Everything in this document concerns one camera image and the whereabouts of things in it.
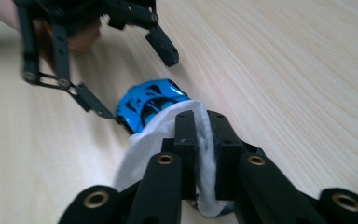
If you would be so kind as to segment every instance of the toy car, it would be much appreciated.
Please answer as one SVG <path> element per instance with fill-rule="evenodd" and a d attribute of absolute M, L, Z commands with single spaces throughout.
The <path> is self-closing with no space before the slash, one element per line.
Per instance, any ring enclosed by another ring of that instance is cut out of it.
<path fill-rule="evenodd" d="M 158 112 L 189 99 L 170 79 L 147 81 L 130 88 L 120 100 L 116 121 L 130 134 L 140 133 Z"/>

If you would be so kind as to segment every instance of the wooden table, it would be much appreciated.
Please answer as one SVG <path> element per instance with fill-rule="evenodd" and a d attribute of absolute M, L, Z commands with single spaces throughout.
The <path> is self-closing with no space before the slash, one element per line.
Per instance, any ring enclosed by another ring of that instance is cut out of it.
<path fill-rule="evenodd" d="M 165 67 L 145 30 L 105 25 L 92 51 L 72 53 L 75 83 L 114 110 L 131 85 L 171 78 L 299 190 L 358 193 L 358 1 L 161 0 L 158 11 L 179 64 Z M 81 190 L 112 185 L 129 136 L 66 93 L 22 81 L 21 61 L 19 34 L 0 22 L 0 223 L 56 223 Z M 184 203 L 182 223 L 236 219 Z"/>

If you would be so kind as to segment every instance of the blue toy car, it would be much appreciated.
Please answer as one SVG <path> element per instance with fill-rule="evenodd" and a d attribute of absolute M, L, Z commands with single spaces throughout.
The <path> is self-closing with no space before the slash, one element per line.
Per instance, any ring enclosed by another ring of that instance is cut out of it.
<path fill-rule="evenodd" d="M 120 100 L 116 121 L 130 134 L 140 133 L 159 111 L 189 99 L 170 79 L 147 81 L 130 88 Z"/>

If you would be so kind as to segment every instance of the white cloth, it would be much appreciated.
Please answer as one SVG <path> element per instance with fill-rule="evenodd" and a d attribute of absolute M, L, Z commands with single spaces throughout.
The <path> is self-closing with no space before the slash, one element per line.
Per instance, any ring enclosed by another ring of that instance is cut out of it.
<path fill-rule="evenodd" d="M 131 136 L 131 146 L 118 171 L 114 188 L 122 191 L 141 180 L 150 158 L 161 151 L 163 138 L 174 138 L 175 116 L 192 110 L 199 143 L 199 172 L 197 190 L 198 208 L 206 217 L 217 216 L 227 202 L 217 201 L 214 194 L 216 162 L 214 159 L 213 133 L 208 113 L 202 102 L 188 100 L 162 110 L 145 126 L 141 133 Z"/>

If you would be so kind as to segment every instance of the human hand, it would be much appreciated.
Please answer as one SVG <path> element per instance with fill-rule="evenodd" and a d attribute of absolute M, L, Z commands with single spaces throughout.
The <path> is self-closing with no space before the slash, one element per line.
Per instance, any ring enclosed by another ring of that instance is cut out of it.
<path fill-rule="evenodd" d="M 20 30 L 17 8 L 12 0 L 0 0 L 0 21 L 10 27 Z M 70 49 L 85 51 L 92 47 L 101 35 L 101 21 L 95 19 L 84 25 L 84 27 L 75 35 L 68 39 Z M 52 29 L 44 20 L 35 20 L 34 29 L 39 43 L 40 57 L 55 70 L 53 51 L 52 51 Z"/>

